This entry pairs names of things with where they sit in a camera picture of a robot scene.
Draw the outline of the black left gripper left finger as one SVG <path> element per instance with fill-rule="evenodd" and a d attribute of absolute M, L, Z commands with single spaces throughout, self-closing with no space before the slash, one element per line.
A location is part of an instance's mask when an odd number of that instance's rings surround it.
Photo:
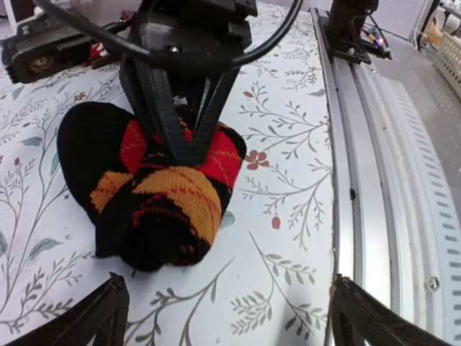
<path fill-rule="evenodd" d="M 129 304 L 124 277 L 112 272 L 73 308 L 9 345 L 122 345 Z"/>

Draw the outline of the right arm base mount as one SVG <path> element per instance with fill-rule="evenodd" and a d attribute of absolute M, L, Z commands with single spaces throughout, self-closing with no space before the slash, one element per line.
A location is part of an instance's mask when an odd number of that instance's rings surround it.
<path fill-rule="evenodd" d="M 392 52 L 379 25 L 372 17 L 378 0 L 332 1 L 328 15 L 318 22 L 330 59 L 370 64 L 370 56 L 391 60 Z"/>

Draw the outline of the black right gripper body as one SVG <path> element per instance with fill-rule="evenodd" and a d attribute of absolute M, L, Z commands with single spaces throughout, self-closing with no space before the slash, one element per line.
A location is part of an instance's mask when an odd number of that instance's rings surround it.
<path fill-rule="evenodd" d="M 221 74 L 251 44 L 255 1 L 142 1 L 129 41 L 151 53 L 154 68 L 184 75 Z"/>

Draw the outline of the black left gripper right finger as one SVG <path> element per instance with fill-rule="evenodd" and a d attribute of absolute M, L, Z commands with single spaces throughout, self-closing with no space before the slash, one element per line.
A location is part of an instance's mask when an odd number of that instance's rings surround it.
<path fill-rule="evenodd" d="M 447 345 L 406 321 L 352 279 L 341 274 L 333 282 L 330 321 L 336 345 Z"/>

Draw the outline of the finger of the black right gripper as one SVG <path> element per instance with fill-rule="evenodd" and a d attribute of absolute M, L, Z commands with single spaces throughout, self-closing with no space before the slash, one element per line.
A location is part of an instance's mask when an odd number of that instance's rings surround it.
<path fill-rule="evenodd" d="M 236 81 L 240 67 L 205 79 L 202 100 L 194 124 L 193 139 L 187 149 L 187 164 L 205 162 L 223 108 Z"/>
<path fill-rule="evenodd" d="M 190 151 L 179 123 L 167 72 L 124 56 L 120 82 L 146 140 L 151 141 L 158 134 L 166 152 L 177 164 L 196 164 L 197 158 Z"/>

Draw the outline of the black red orange argyle sock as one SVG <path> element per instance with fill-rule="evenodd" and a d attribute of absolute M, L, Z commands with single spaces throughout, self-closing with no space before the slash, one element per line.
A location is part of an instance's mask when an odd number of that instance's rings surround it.
<path fill-rule="evenodd" d="M 96 257 L 154 272 L 195 265 L 208 253 L 247 149 L 218 124 L 205 162 L 178 165 L 128 111 L 83 102 L 63 117 L 57 150 L 68 189 L 94 225 Z"/>

